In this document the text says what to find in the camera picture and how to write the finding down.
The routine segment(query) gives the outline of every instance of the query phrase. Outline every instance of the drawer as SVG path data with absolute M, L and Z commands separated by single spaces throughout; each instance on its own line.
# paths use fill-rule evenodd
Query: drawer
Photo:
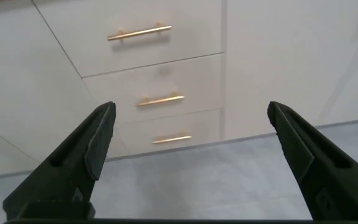
M 99 103 L 115 102 L 116 122 L 126 123 L 220 108 L 220 73 L 221 56 L 212 55 L 83 80 Z M 169 99 L 173 92 L 184 98 L 136 106 Z
M 221 51 L 220 0 L 35 1 L 82 77 Z M 159 33 L 107 37 L 172 26 Z
M 220 109 L 120 125 L 118 135 L 130 154 L 219 141 Z M 167 139 L 176 141 L 153 143 Z

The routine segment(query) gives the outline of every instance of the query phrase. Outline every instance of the drawer pull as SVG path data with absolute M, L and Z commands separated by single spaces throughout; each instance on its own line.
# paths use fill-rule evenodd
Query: drawer pull
M 161 32 L 161 31 L 165 31 L 165 30 L 169 30 L 171 29 L 172 26 L 162 26 L 161 23 L 157 23 L 157 27 L 155 28 L 151 28 L 151 29 L 146 29 L 146 30 L 138 30 L 138 31 L 134 31 L 134 32 L 129 32 L 129 33 L 124 33 L 124 31 L 122 29 L 120 29 L 118 31 L 118 35 L 111 35 L 107 37 L 107 40 L 121 40 L 124 38 L 128 38 L 128 37 L 135 37 L 137 35 L 144 35 L 144 34 L 152 34 L 155 32 Z
M 165 103 L 165 102 L 169 102 L 169 101 L 180 100 L 180 99 L 183 99 L 184 97 L 185 96 L 182 96 L 176 92 L 173 92 L 172 96 L 170 96 L 168 98 L 162 98 L 162 99 L 158 99 L 158 100 L 149 100 L 148 98 L 145 98 L 145 101 L 143 103 L 138 103 L 138 104 L 136 104 L 136 106 L 147 106 L 147 105 L 153 105 L 153 104 L 157 104 L 157 103 Z
M 154 141 L 153 144 L 160 144 L 160 143 L 179 141 L 179 140 L 185 140 L 185 139 L 191 139 L 191 136 L 184 135 L 182 137 L 176 137 L 176 138 L 170 138 L 170 139 L 161 139 L 161 140 L 158 140 L 158 141 Z

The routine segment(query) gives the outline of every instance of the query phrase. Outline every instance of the kitchen cabinet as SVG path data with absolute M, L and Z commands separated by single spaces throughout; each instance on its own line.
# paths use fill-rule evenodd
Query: kitchen cabinet
M 95 107 L 32 2 L 0 1 L 0 135 L 40 162 Z
M 225 139 L 273 132 L 269 101 L 323 124 L 358 54 L 358 1 L 228 1 L 226 49 Z

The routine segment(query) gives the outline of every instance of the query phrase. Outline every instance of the gold drawer handle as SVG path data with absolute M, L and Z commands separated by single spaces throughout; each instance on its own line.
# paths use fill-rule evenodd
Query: gold drawer handle
M 118 31 L 118 35 L 111 35 L 107 37 L 107 40 L 121 40 L 124 38 L 128 38 L 128 37 L 135 37 L 137 35 L 144 35 L 144 34 L 152 34 L 155 32 L 161 32 L 161 31 L 165 31 L 165 30 L 169 30 L 171 29 L 172 26 L 162 26 L 161 23 L 157 23 L 157 27 L 155 28 L 151 28 L 151 29 L 146 29 L 146 30 L 138 30 L 138 31 L 134 31 L 134 32 L 129 32 L 129 33 L 124 33 L 124 31 L 122 29 L 120 29 Z
M 181 137 L 170 138 L 170 139 L 161 139 L 158 141 L 154 141 L 153 144 L 160 144 L 160 143 L 179 141 L 179 140 L 185 140 L 185 139 L 191 139 L 191 136 L 185 134 L 184 136 L 181 136 Z
M 169 102 L 169 101 L 180 100 L 180 99 L 183 99 L 184 97 L 185 96 L 182 96 L 176 92 L 173 92 L 172 96 L 170 96 L 168 98 L 162 98 L 162 99 L 158 99 L 158 100 L 149 100 L 148 98 L 145 98 L 144 102 L 138 103 L 138 104 L 136 104 L 136 106 L 147 106 L 147 105 L 153 105 L 153 104 L 157 104 L 157 103 L 165 103 L 165 102 Z

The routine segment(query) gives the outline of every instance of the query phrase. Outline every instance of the tiled floor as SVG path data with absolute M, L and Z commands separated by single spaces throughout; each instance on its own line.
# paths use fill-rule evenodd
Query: tiled floor
M 321 131 L 358 161 L 358 123 Z M 0 223 L 24 178 L 0 179 Z M 107 162 L 91 201 L 104 218 L 311 218 L 276 136 Z

